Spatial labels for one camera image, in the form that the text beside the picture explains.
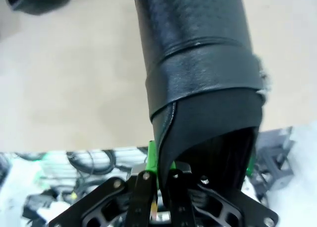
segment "black leather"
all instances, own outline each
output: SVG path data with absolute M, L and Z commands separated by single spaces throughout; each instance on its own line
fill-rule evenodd
M 135 4 L 161 188 L 172 161 L 180 158 L 198 174 L 241 186 L 263 105 L 242 1 Z M 217 176 L 219 167 L 225 170 Z

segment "beige tabletop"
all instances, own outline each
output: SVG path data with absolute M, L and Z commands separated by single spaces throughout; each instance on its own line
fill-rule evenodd
M 271 76 L 261 129 L 317 118 L 315 0 L 244 0 Z M 71 0 L 39 17 L 0 0 L 0 151 L 109 149 L 153 139 L 133 0 Z

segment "textured black leather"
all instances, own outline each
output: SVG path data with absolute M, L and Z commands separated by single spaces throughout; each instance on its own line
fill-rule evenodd
M 242 1 L 135 4 L 162 191 L 178 158 L 199 174 L 239 188 L 263 105 L 256 93 L 263 85 Z M 220 167 L 225 170 L 217 175 L 214 170 Z

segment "wooden table surface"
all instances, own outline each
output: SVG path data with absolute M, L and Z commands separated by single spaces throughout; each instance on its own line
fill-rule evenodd
M 315 120 L 315 0 L 244 4 L 272 80 L 261 129 Z M 147 144 L 145 78 L 134 0 L 71 0 L 39 17 L 0 0 L 0 151 Z

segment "black equipment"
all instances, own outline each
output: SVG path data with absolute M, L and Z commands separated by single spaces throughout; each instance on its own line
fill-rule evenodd
M 110 178 L 49 227 L 274 227 L 276 213 L 240 189 L 262 121 L 265 82 L 242 0 L 135 0 L 157 146 L 157 174 Z M 174 161 L 192 173 L 171 170 Z

